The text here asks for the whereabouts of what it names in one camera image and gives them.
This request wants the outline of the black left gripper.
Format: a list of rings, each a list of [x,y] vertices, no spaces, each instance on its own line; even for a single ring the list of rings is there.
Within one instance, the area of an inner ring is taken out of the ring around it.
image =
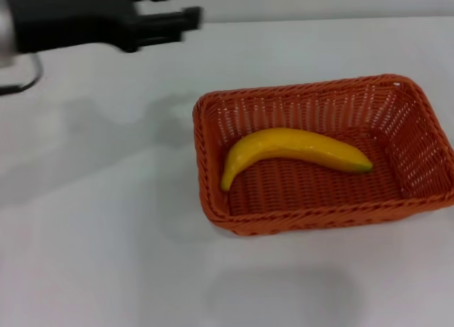
[[[142,15],[139,19],[133,0],[6,0],[6,5],[19,53],[90,43],[106,43],[124,52],[135,52],[139,46],[181,42],[183,33],[200,29],[204,14],[202,7],[195,6]]]

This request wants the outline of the yellow toy banana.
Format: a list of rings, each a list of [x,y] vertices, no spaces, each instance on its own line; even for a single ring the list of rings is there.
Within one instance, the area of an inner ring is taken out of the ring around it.
[[[221,189],[229,191],[233,180],[256,162],[287,158],[342,172],[369,172],[370,159],[356,147],[325,135],[293,128],[268,128],[242,137],[228,151]]]

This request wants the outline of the orange woven plastic basket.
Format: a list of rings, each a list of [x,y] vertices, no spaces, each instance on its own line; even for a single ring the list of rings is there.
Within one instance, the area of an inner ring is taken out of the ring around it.
[[[454,204],[454,149],[418,84],[382,74],[215,91],[193,110],[199,196],[214,225],[238,235],[397,221]],[[373,163],[348,174],[298,160],[259,162],[220,188],[230,147],[266,128],[312,131]]]

